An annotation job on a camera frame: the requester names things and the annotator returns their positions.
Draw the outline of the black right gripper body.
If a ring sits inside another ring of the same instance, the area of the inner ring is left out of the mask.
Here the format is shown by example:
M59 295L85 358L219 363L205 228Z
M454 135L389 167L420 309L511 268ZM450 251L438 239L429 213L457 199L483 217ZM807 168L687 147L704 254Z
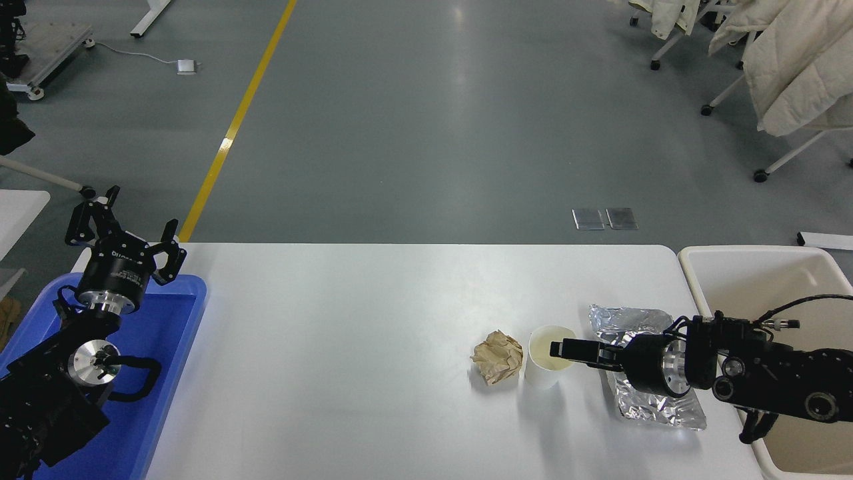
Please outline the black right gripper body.
M664 335L636 335L622 350L622 370L632 387L640 392L667 396L663 356Z

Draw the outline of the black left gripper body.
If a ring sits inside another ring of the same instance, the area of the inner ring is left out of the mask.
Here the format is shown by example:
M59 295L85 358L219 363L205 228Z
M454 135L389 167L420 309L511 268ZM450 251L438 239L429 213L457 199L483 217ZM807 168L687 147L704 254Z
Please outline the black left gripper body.
M89 247L91 258L76 286L74 297L88 303L97 292L121 295L140 303L156 268L146 240L131 232L102 237Z

